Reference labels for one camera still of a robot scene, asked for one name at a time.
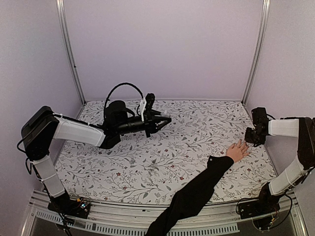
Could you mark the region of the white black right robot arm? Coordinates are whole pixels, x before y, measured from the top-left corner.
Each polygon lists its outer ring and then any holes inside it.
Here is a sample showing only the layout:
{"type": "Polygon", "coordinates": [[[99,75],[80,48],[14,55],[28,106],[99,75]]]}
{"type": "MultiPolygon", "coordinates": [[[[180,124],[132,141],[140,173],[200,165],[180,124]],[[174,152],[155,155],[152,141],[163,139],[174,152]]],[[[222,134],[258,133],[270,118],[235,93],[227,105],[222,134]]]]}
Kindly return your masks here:
{"type": "Polygon", "coordinates": [[[278,172],[251,190],[252,196],[260,198],[254,204],[258,214],[270,210],[273,200],[289,189],[302,205],[315,196],[314,183],[308,183],[315,179],[314,118],[255,118],[244,138],[255,148],[264,146],[278,172]]]}

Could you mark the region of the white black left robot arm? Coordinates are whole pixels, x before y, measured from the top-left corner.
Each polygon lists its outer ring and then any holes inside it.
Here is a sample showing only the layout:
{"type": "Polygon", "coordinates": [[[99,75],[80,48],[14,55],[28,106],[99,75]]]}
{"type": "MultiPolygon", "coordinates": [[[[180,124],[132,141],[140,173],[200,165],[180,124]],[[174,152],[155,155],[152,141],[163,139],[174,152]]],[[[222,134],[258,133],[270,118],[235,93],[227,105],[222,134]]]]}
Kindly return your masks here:
{"type": "Polygon", "coordinates": [[[72,200],[66,197],[66,189],[59,179],[50,158],[49,148],[52,140],[70,140],[88,144],[101,149],[111,149],[121,141],[121,136],[144,131],[147,137],[168,125],[172,119],[152,109],[153,102],[142,99],[140,115],[118,100],[105,106],[102,125],[93,125],[54,113],[50,107],[41,107],[23,126],[22,139],[17,145],[23,145],[23,152],[31,163],[46,191],[54,199],[53,203],[62,213],[70,213],[72,200]]]}

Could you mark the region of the black sleeved forearm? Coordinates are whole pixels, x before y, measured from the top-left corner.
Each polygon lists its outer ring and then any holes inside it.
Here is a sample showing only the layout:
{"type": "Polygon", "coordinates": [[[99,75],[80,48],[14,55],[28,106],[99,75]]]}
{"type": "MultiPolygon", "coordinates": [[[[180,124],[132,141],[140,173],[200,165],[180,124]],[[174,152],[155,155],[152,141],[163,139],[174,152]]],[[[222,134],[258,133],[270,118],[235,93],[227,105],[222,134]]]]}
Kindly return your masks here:
{"type": "Polygon", "coordinates": [[[147,236],[165,236],[179,220],[197,216],[211,199],[216,184],[234,164],[228,156],[210,156],[207,168],[177,191],[170,206],[152,222],[147,236]]]}

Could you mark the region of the person's bare hand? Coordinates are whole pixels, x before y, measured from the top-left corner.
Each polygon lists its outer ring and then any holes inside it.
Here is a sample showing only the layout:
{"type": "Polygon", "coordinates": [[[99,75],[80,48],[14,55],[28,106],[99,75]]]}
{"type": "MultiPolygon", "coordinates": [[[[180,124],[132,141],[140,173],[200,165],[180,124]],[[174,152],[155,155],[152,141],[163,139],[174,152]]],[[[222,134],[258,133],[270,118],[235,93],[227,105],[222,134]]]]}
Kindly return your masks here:
{"type": "Polygon", "coordinates": [[[226,151],[226,156],[231,158],[234,163],[242,160],[248,156],[249,146],[246,141],[239,140],[237,143],[233,143],[226,151]]]}

